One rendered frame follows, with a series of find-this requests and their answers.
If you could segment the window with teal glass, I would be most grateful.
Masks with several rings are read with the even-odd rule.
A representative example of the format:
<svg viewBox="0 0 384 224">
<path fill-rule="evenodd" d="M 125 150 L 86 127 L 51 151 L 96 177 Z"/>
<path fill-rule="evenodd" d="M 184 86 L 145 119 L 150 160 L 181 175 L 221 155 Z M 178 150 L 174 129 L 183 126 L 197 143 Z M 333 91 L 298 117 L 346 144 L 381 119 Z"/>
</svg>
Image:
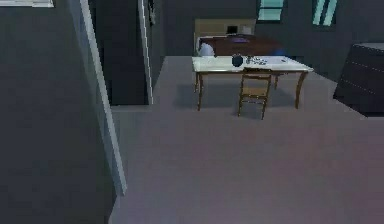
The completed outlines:
<svg viewBox="0 0 384 224">
<path fill-rule="evenodd" d="M 312 0 L 312 24 L 330 27 L 335 23 L 338 0 Z"/>
<path fill-rule="evenodd" d="M 261 21 L 280 21 L 284 0 L 260 0 L 258 19 Z"/>
</svg>

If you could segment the white pillow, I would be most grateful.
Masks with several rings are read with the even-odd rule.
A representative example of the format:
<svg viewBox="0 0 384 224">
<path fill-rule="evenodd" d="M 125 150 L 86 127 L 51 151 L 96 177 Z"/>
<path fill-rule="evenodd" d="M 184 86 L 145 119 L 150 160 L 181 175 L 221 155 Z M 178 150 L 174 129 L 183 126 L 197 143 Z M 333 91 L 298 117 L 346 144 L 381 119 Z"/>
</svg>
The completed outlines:
<svg viewBox="0 0 384 224">
<path fill-rule="evenodd" d="M 203 56 L 214 56 L 215 52 L 214 52 L 214 49 L 213 49 L 213 47 L 211 45 L 206 44 L 206 43 L 202 43 L 201 46 L 200 46 L 199 55 L 201 57 L 203 57 Z"/>
</svg>

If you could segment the beige headboard shelf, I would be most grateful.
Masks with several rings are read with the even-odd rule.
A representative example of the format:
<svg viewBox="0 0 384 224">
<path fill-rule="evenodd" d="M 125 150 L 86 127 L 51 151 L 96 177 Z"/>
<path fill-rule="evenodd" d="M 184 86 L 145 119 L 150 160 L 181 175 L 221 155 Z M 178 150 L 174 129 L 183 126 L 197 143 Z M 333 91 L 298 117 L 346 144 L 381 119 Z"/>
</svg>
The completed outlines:
<svg viewBox="0 0 384 224">
<path fill-rule="evenodd" d="M 194 34 L 196 37 L 226 35 L 228 26 L 237 26 L 237 34 L 253 34 L 255 24 L 255 19 L 196 19 Z"/>
</svg>

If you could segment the bed with brown cover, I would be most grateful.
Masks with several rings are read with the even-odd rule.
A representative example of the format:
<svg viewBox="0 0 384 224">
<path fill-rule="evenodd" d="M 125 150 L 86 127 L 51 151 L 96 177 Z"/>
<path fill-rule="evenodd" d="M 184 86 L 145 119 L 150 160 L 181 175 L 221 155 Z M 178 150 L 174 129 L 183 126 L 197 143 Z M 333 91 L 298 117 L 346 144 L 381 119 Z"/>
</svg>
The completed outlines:
<svg viewBox="0 0 384 224">
<path fill-rule="evenodd" d="M 248 43 L 233 43 L 231 38 L 242 37 Z M 203 36 L 196 39 L 196 53 L 199 53 L 202 43 L 213 47 L 216 56 L 230 56 L 233 54 L 265 56 L 272 55 L 276 49 L 283 49 L 283 45 L 269 37 L 254 35 L 229 35 L 229 36 Z"/>
</svg>

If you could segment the white table with wooden legs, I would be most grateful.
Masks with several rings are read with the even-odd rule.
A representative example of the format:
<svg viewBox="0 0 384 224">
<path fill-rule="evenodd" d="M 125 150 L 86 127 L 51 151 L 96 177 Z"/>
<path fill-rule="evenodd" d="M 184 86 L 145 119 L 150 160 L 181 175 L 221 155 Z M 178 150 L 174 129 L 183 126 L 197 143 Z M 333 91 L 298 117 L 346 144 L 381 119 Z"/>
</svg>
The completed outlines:
<svg viewBox="0 0 384 224">
<path fill-rule="evenodd" d="M 194 91 L 198 92 L 197 110 L 201 109 L 204 82 L 203 77 L 212 74 L 236 74 L 241 75 L 245 67 L 271 69 L 272 75 L 299 74 L 296 85 L 295 108 L 299 108 L 302 85 L 305 78 L 314 69 L 286 56 L 256 56 L 267 61 L 266 65 L 246 64 L 246 56 L 243 56 L 243 64 L 240 67 L 232 65 L 232 56 L 203 56 L 193 57 L 192 65 L 195 72 Z"/>
</svg>

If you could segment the wooden chair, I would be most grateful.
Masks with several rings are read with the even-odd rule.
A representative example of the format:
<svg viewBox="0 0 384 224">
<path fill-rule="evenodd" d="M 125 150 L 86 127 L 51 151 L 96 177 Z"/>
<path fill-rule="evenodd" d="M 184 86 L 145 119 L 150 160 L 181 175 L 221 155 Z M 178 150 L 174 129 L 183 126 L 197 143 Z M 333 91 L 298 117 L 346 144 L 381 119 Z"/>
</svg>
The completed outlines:
<svg viewBox="0 0 384 224">
<path fill-rule="evenodd" d="M 246 87 L 246 80 L 255 80 L 265 82 L 266 85 L 262 87 Z M 272 70 L 262 68 L 245 67 L 242 70 L 239 100 L 237 106 L 237 116 L 241 115 L 241 110 L 244 103 L 260 104 L 261 119 L 264 119 L 265 111 L 269 101 L 269 92 L 272 82 Z"/>
</svg>

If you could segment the dark chest of drawers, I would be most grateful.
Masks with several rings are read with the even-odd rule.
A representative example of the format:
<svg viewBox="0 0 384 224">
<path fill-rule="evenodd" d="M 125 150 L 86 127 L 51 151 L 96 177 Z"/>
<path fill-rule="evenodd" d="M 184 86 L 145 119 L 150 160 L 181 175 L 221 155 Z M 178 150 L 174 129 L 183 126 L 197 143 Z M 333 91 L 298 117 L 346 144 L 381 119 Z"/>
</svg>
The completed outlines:
<svg viewBox="0 0 384 224">
<path fill-rule="evenodd" d="M 384 117 L 384 42 L 351 46 L 333 98 L 365 117 Z"/>
</svg>

